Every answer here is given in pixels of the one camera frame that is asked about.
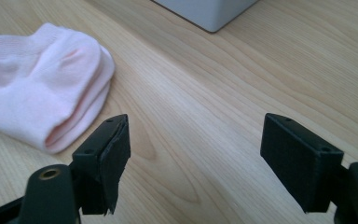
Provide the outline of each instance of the wooden surface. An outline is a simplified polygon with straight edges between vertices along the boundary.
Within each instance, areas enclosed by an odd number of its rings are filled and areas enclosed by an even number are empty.
[[[358,1],[260,0],[208,34],[148,0],[0,0],[0,35],[44,22],[95,37],[117,71],[100,116],[47,155],[0,133],[0,205],[114,115],[131,150],[113,216],[83,223],[333,223],[302,213],[259,156],[264,115],[300,122],[358,161]]]

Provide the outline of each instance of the cloth fold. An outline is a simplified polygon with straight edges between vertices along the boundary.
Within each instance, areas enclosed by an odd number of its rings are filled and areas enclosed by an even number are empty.
[[[46,23],[0,35],[0,132],[62,151],[99,114],[114,71],[107,49],[78,31]]]

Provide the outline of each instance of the light wood tabletop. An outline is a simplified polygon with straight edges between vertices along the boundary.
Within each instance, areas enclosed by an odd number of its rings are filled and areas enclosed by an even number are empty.
[[[259,0],[209,34],[148,0],[0,0],[0,35],[50,22],[93,36],[116,72],[101,114],[49,155],[0,133],[0,205],[128,114],[131,158],[116,212],[83,223],[333,223],[304,214],[260,156],[266,113],[358,161],[358,1]]]

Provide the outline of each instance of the wood grain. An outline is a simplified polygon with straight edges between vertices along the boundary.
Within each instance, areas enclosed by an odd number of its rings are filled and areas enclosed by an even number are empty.
[[[113,216],[83,223],[333,223],[304,215],[259,156],[264,115],[302,123],[358,161],[358,1],[260,0],[208,34],[145,0],[0,0],[0,35],[44,22],[95,37],[117,71],[102,113],[50,156],[0,133],[0,205],[129,114],[132,157]]]

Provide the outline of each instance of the sock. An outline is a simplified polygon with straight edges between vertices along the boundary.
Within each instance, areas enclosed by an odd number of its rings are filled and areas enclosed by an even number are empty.
[[[72,144],[103,107],[115,64],[92,37],[46,23],[0,35],[0,132],[48,153]]]

